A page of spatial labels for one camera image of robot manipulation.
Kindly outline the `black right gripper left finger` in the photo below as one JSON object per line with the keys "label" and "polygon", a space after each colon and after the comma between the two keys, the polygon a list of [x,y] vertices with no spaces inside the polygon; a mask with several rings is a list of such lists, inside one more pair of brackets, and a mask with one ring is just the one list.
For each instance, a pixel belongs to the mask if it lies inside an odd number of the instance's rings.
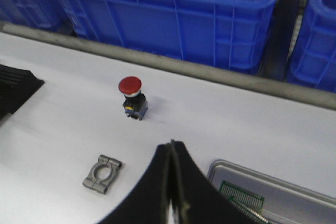
{"label": "black right gripper left finger", "polygon": [[170,160],[170,144],[158,145],[135,187],[101,223],[167,223]]}

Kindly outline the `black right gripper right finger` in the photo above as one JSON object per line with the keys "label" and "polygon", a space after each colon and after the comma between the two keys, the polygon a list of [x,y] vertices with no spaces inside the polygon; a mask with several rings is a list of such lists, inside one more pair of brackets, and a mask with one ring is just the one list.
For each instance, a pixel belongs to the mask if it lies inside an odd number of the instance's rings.
{"label": "black right gripper right finger", "polygon": [[183,142],[171,140],[171,192],[175,223],[262,223],[223,197],[207,180]]}

